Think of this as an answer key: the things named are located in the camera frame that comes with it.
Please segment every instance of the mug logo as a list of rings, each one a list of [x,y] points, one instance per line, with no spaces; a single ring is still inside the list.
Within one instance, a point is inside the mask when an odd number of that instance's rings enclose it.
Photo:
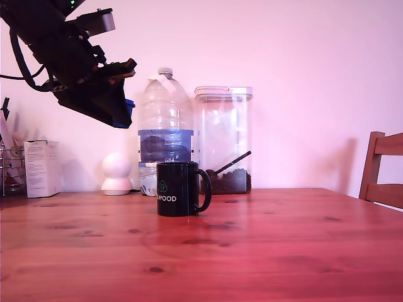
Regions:
[[[166,191],[168,191],[168,186],[164,181],[160,181],[158,184],[158,189],[161,193],[165,193]]]

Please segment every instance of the black mug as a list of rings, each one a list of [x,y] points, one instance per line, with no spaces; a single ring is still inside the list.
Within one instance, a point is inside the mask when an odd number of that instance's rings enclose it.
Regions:
[[[199,207],[199,179],[201,175],[207,190],[204,203]],[[212,199],[212,183],[208,174],[196,162],[157,164],[158,215],[180,217],[205,211]]]

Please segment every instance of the metal utensil holder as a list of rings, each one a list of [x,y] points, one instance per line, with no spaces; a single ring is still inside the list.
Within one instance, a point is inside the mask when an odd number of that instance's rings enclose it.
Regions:
[[[9,154],[13,154],[13,156],[7,156],[5,159],[5,153],[9,152]],[[6,161],[12,161],[13,166],[8,166]],[[9,169],[14,169],[14,171],[18,171],[18,173],[13,173],[12,176],[8,173]],[[1,191],[3,192],[3,196],[6,194],[23,194],[26,193],[26,174],[25,174],[25,155],[24,155],[24,147],[18,147],[14,149],[6,149],[3,142],[0,143],[0,175],[1,175]],[[15,178],[19,177],[23,183],[18,184],[16,182],[7,183],[7,178]]]

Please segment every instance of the clear plastic container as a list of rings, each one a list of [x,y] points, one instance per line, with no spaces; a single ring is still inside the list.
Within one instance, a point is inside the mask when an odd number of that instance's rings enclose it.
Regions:
[[[139,104],[139,177],[142,193],[157,194],[158,162],[189,162],[193,150],[193,107],[170,68],[151,77]]]
[[[210,175],[212,193],[250,193],[248,106],[253,97],[252,88],[200,86],[195,95],[199,114],[200,167]]]

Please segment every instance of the wire basket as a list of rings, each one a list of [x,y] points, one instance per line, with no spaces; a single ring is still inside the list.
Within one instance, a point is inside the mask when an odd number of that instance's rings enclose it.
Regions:
[[[0,143],[0,190],[3,196],[26,194],[24,147],[6,149]]]

